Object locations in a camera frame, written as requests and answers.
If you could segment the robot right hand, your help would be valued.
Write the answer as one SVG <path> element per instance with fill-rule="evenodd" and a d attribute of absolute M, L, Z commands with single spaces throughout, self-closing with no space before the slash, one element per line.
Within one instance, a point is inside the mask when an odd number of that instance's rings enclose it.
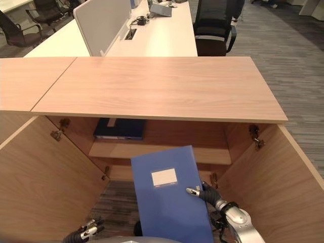
<path fill-rule="evenodd" d="M 187 187 L 186 192 L 209 203 L 218 211 L 221 211 L 222 208 L 228 204 L 228 202 L 221 197 L 220 193 L 205 181 L 202 182 L 201 190 Z"/>

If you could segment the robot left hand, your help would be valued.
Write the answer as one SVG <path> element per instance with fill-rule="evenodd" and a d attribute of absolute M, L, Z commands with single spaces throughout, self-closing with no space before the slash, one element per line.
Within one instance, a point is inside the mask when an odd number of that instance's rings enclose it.
<path fill-rule="evenodd" d="M 63 243 L 88 242 L 94 235 L 104 230 L 105 220 L 102 217 L 91 219 L 78 230 L 70 233 L 63 239 Z"/>

